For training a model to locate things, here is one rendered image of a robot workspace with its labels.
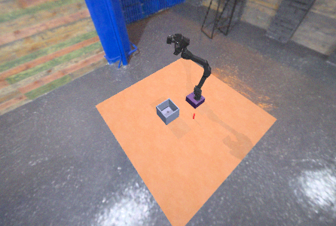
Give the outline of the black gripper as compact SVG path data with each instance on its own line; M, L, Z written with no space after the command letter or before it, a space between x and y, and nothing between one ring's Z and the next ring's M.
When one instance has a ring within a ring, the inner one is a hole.
M175 43L175 40L172 40L172 39L173 39L173 35L167 36L167 40L166 40L167 44ZM179 42L175 43L175 45L178 43Z

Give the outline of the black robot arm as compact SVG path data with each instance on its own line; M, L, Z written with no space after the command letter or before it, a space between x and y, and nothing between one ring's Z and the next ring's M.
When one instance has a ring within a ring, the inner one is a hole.
M203 86L205 80L211 75L211 67L209 67L207 60L204 60L198 56L195 56L189 50L187 50L187 46L190 44L190 42L186 37L182 39L182 34L176 33L175 35L173 35L173 38L175 40L175 43L179 42L178 44L175 45L175 52L173 54L177 56L179 53L182 52L181 54L182 59L192 60L203 66L203 69L204 69L203 76L200 79L199 84L195 85L194 87L195 96L193 98L199 101L200 99L202 99L201 98L201 95L202 95L201 87Z

